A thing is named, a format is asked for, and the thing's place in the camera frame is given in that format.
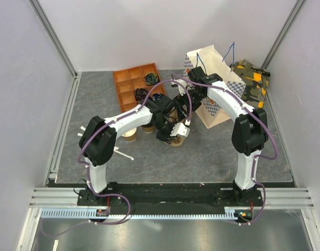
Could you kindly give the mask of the paper cup front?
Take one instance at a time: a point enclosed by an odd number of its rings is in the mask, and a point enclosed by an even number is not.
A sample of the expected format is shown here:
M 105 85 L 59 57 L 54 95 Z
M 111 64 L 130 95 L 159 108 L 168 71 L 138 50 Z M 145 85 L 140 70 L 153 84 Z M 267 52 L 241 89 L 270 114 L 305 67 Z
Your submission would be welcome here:
M 155 127 L 153 125 L 149 126 L 149 127 L 146 127 L 146 126 L 142 126 L 141 127 L 142 130 L 146 133 L 151 133 L 155 130 Z

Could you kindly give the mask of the cardboard cup carrier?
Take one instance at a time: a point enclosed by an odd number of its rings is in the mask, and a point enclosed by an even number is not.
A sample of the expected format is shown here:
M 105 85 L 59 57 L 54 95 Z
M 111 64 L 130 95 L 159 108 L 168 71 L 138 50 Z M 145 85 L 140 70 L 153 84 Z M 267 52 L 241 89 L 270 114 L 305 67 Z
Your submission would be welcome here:
M 178 122 L 184 122 L 185 120 L 180 121 L 178 119 L 178 112 L 175 109 L 172 109 L 169 112 L 169 115 L 165 118 L 165 128 L 164 128 L 164 142 L 165 144 L 172 147 L 179 147 L 183 144 L 184 138 L 180 136 L 170 136 L 169 129 L 173 128 L 174 125 Z

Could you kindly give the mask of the checkered paper takeout bag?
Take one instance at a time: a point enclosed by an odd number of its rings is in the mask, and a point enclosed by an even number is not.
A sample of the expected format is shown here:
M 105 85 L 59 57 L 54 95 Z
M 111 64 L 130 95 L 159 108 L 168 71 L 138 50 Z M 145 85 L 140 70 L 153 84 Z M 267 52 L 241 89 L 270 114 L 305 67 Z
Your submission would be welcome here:
M 231 70 L 213 45 L 190 51 L 186 54 L 183 77 L 188 79 L 188 72 L 197 66 L 202 67 L 207 75 L 218 74 L 229 89 L 239 98 L 243 95 L 246 84 Z M 204 98 L 201 103 L 196 113 L 206 128 L 209 129 L 230 119 L 229 115 L 212 99 Z

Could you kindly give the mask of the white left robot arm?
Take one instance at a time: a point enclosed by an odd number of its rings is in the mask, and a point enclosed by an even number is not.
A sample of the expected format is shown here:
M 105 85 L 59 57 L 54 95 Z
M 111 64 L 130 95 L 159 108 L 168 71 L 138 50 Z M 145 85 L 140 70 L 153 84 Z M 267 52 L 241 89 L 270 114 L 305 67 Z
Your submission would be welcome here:
M 157 130 L 156 138 L 167 144 L 177 140 L 172 130 L 177 121 L 170 118 L 174 110 L 174 102 L 166 95 L 158 98 L 148 98 L 144 105 L 111 118 L 93 117 L 79 141 L 81 152 L 87 168 L 88 186 L 92 189 L 89 200 L 96 206 L 103 205 L 107 200 L 106 163 L 114 153 L 116 139 L 128 131 L 142 127 L 154 126 Z

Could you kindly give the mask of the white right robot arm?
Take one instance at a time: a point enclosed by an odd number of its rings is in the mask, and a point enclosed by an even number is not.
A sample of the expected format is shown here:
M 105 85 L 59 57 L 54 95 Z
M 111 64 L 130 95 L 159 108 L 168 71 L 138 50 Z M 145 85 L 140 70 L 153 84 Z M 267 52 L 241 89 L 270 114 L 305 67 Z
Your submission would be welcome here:
M 255 179 L 258 160 L 264 157 L 262 149 L 272 138 L 266 111 L 245 103 L 217 74 L 206 75 L 201 67 L 189 71 L 187 79 L 177 74 L 172 74 L 172 79 L 187 83 L 185 94 L 192 101 L 207 97 L 225 110 L 234 122 L 231 141 L 238 152 L 238 167 L 232 199 L 236 205 L 244 206 L 259 185 Z

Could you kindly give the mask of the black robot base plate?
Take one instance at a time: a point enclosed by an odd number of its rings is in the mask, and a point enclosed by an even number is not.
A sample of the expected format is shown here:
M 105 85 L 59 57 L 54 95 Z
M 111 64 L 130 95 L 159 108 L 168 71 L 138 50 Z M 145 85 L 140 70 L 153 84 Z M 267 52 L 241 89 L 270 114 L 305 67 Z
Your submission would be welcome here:
M 167 184 L 119 184 L 109 183 L 94 195 L 90 189 L 80 190 L 79 206 L 108 206 L 113 214 L 212 214 L 222 213 L 225 207 L 254 208 L 262 206 L 261 191 L 239 199 L 233 191 L 233 183 L 167 183 Z

